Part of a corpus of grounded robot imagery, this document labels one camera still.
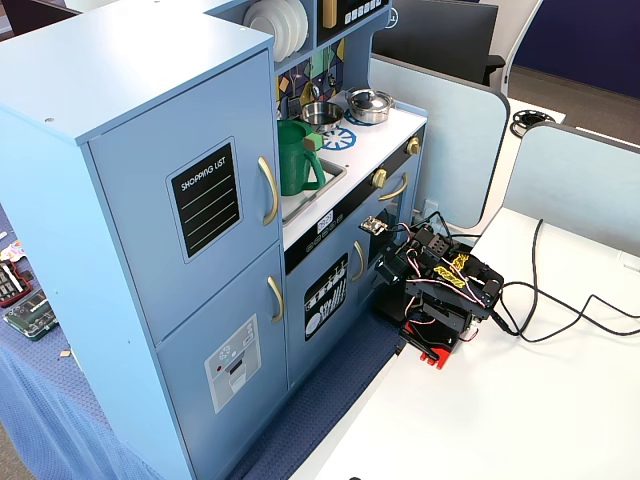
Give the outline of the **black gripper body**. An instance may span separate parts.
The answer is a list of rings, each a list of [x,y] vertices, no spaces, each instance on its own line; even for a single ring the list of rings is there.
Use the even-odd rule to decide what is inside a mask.
[[[380,258],[375,262],[374,289],[400,283],[403,285],[407,279],[418,277],[418,272],[410,261],[416,254],[407,256],[408,251],[418,245],[415,240],[393,242],[389,241],[381,251]]]

